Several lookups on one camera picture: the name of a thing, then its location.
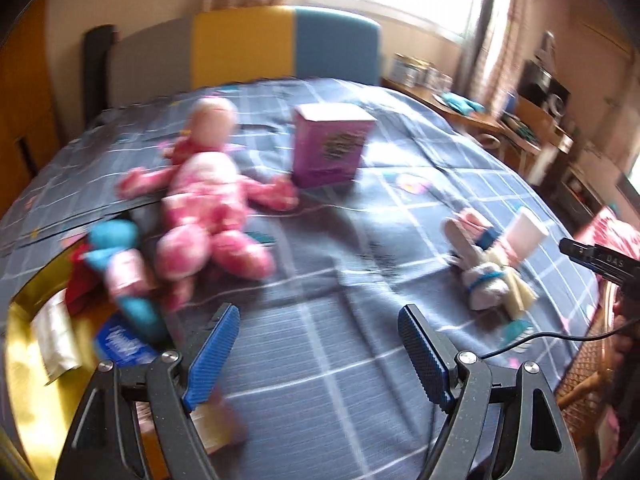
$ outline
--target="black cable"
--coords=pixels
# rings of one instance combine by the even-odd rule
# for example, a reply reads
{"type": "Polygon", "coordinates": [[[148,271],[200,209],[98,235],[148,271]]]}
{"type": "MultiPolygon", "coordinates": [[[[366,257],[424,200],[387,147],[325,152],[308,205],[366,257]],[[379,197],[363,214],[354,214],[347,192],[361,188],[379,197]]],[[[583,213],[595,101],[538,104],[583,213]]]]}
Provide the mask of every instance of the black cable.
{"type": "Polygon", "coordinates": [[[629,328],[630,326],[635,325],[639,321],[640,321],[640,317],[636,319],[632,319],[631,321],[627,321],[624,325],[620,326],[619,328],[609,330],[608,332],[605,332],[604,334],[600,334],[600,335],[578,336],[578,335],[560,334],[558,332],[538,332],[537,334],[531,334],[522,339],[518,339],[517,341],[514,341],[513,343],[505,346],[504,348],[500,348],[499,350],[494,350],[493,352],[489,352],[488,354],[485,354],[480,358],[488,359],[489,357],[495,357],[513,348],[516,348],[516,346],[520,346],[521,344],[526,343],[527,341],[531,341],[532,339],[536,339],[539,337],[555,337],[557,339],[564,339],[565,341],[581,341],[581,342],[600,341],[601,339],[606,339],[607,337],[611,337],[612,335],[615,335],[618,332],[622,332],[623,330],[629,328]]]}

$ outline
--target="window sill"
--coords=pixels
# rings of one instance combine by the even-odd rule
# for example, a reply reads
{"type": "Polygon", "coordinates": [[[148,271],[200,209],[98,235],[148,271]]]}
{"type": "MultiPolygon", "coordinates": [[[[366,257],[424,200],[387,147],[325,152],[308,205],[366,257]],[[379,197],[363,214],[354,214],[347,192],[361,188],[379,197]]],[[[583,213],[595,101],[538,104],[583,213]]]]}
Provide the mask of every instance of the window sill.
{"type": "Polygon", "coordinates": [[[428,34],[438,36],[455,44],[462,44],[464,40],[462,35],[451,32],[450,30],[439,26],[437,23],[403,12],[402,10],[393,9],[375,2],[368,2],[367,0],[307,0],[307,2],[308,4],[315,6],[348,10],[357,14],[366,14],[369,16],[379,16],[385,20],[393,20],[394,22],[402,23],[404,25],[420,28],[420,30],[427,32],[428,34]]]}

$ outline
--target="chair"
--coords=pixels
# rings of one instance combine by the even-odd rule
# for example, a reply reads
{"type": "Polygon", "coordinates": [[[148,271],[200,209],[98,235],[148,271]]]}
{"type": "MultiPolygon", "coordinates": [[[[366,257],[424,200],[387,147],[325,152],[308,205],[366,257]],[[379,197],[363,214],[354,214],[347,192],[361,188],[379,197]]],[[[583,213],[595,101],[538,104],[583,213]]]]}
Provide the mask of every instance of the chair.
{"type": "MultiPolygon", "coordinates": [[[[618,286],[604,281],[601,290],[600,307],[593,317],[588,335],[608,332],[613,325],[613,305],[618,286]]],[[[604,392],[612,379],[610,338],[583,343],[556,390],[562,417],[578,449],[596,431],[605,409],[604,392]]]]}
{"type": "Polygon", "coordinates": [[[380,26],[321,7],[203,12],[140,30],[108,56],[111,107],[260,78],[379,82],[380,26]]]}

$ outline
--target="blue stuffed toy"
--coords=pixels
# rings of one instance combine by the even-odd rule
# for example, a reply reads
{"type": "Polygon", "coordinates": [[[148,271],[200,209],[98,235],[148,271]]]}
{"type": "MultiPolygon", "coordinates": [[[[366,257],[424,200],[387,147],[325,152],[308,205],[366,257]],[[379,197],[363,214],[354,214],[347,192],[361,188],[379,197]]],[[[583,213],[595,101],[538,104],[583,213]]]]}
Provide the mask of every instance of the blue stuffed toy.
{"type": "Polygon", "coordinates": [[[136,249],[138,226],[124,219],[96,224],[88,233],[91,251],[84,262],[103,276],[111,299],[132,327],[149,343],[167,338],[166,325],[147,297],[150,285],[142,255],[136,249]]]}

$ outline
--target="stuffed toy's arm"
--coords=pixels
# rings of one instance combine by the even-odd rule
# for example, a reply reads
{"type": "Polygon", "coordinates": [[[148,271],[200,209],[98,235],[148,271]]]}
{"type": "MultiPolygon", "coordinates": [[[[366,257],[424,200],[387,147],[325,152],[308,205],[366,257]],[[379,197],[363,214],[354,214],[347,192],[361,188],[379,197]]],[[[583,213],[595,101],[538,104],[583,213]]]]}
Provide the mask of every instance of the stuffed toy's arm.
{"type": "Polygon", "coordinates": [[[168,187],[179,166],[169,166],[157,171],[133,168],[118,183],[118,196],[124,200],[146,195],[168,187]]]}
{"type": "Polygon", "coordinates": [[[274,211],[290,211],[298,205],[298,190],[291,182],[289,175],[277,176],[270,184],[262,184],[242,176],[239,183],[249,200],[274,211]]]}

